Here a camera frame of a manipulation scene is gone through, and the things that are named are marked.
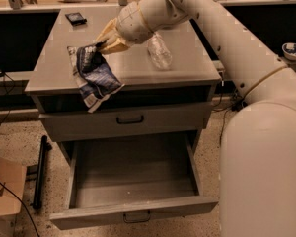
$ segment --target cabinet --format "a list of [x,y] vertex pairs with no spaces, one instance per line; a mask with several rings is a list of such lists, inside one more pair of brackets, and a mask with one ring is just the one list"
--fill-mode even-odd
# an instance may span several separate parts
[[189,22],[160,31],[173,55],[169,71],[151,63],[146,43],[106,56],[125,84],[92,114],[72,76],[67,46],[90,44],[116,6],[79,8],[88,24],[73,28],[62,9],[26,88],[71,174],[59,229],[143,222],[210,211],[193,153],[220,81]]

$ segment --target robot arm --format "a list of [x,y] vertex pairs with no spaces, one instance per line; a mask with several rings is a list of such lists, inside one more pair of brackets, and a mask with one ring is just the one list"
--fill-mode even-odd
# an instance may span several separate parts
[[97,41],[106,42],[101,50],[103,54],[124,51],[133,44],[145,42],[158,29],[190,18],[202,29],[247,103],[278,96],[279,92],[270,90],[278,84],[282,85],[280,96],[285,92],[292,95],[288,84],[296,85],[294,72],[216,0],[130,3],[108,23]]
[[109,54],[129,49],[147,41],[158,29],[178,24],[189,15],[171,0],[140,0],[124,7],[97,37],[104,42],[101,53]]
[[220,157],[222,237],[296,237],[296,73],[216,0],[141,0],[111,24],[104,53],[193,18],[249,105]]

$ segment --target cable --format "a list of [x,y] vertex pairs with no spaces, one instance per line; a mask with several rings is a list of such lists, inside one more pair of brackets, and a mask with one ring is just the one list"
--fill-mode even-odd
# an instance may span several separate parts
[[226,115],[229,111],[232,111],[231,109],[228,109],[225,114],[224,114],[224,117],[223,117],[223,125],[221,127],[221,131],[220,131],[220,136],[219,136],[219,145],[221,145],[221,140],[222,140],[222,137],[223,137],[223,133],[224,133],[224,129],[225,129],[225,124],[226,124]]
[[[11,80],[11,82],[13,83],[12,87],[9,90],[7,88],[7,85],[6,85],[6,80],[5,80],[6,77],[8,77]],[[4,94],[4,96],[8,96],[10,94],[10,92],[12,92],[13,89],[15,88],[16,82],[9,75],[7,75],[7,73],[4,73],[4,75],[3,75],[3,86],[4,86],[4,89],[6,91],[6,93]],[[10,112],[11,112],[11,109],[9,109],[8,110],[8,113],[3,117],[2,120],[0,120],[0,126],[7,119],[8,115],[10,114]]]
[[28,214],[28,216],[29,216],[29,218],[30,218],[30,220],[31,220],[31,223],[32,223],[32,225],[33,225],[33,227],[34,227],[34,230],[36,231],[36,234],[37,234],[37,236],[39,237],[39,234],[38,234],[38,231],[37,231],[37,227],[36,227],[36,225],[34,224],[34,222],[33,222],[33,219],[32,219],[32,217],[31,217],[31,215],[30,215],[30,213],[29,213],[29,211],[28,211],[28,209],[27,209],[27,207],[26,207],[26,205],[19,199],[19,197],[18,196],[16,196],[11,190],[9,190],[4,184],[2,184],[1,182],[0,182],[0,185],[4,188],[4,189],[6,189],[10,194],[12,194],[20,203],[21,203],[21,205],[24,207],[24,209],[26,210],[26,212],[27,212],[27,214]]
[[234,110],[240,110],[241,108],[239,107],[239,106],[241,106],[241,107],[243,107],[244,106],[244,104],[243,104],[243,102],[244,102],[244,98],[243,97],[241,97],[241,96],[239,96],[239,94],[238,94],[238,90],[235,88],[235,90],[234,90],[234,92],[233,92],[233,95],[231,96],[231,98],[230,98],[230,102],[232,103],[231,105],[229,105],[229,106],[227,106],[227,107],[225,107],[225,108],[222,108],[222,109],[213,109],[213,113],[219,113],[219,112],[223,112],[223,111],[226,111],[226,110],[228,110],[228,109],[233,109],[233,111]]
[[223,95],[224,95],[224,91],[221,90],[219,101],[218,101],[218,103],[216,105],[213,106],[213,108],[218,107],[221,104],[221,101],[223,99]]

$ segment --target terrazzo floor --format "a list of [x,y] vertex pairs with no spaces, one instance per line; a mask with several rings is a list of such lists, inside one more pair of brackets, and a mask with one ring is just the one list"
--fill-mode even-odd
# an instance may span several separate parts
[[[225,121],[233,115],[228,112]],[[195,152],[195,162],[206,197],[219,197],[219,137],[225,112],[212,113],[207,129],[202,132]],[[10,113],[0,127],[0,156],[31,166],[38,162],[40,139],[46,132],[37,119],[36,110]],[[69,177],[69,166],[56,143],[47,154],[42,192],[42,209],[34,211],[35,181],[26,181],[23,202],[27,206],[40,237],[218,237],[219,204],[207,214],[171,219],[152,220],[146,223],[120,224],[60,231],[49,221],[54,212],[64,209]],[[35,237],[35,230],[26,211],[17,214],[15,237]]]

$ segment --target white cylinder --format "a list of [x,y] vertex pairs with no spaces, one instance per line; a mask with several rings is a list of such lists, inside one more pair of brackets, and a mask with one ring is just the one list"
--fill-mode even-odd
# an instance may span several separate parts
[[222,237],[296,237],[296,102],[254,103],[229,122],[220,156]]
[[118,17],[118,32],[128,41],[143,43],[153,32],[185,21],[188,16],[169,0],[140,0],[124,7]]

